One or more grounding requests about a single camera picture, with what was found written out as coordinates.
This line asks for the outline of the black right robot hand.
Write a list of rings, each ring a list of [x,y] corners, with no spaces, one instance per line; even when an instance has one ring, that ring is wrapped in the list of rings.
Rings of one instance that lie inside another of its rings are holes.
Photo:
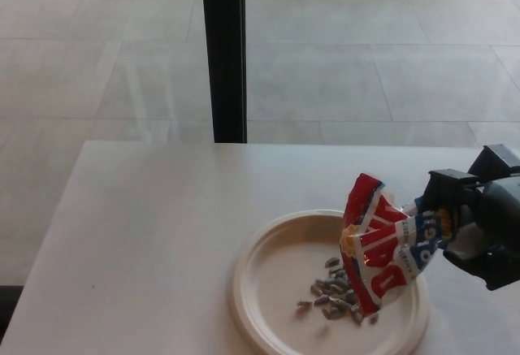
[[[519,281],[519,157],[485,145],[467,172],[429,172],[418,211],[446,213],[452,235],[443,256],[495,291]]]

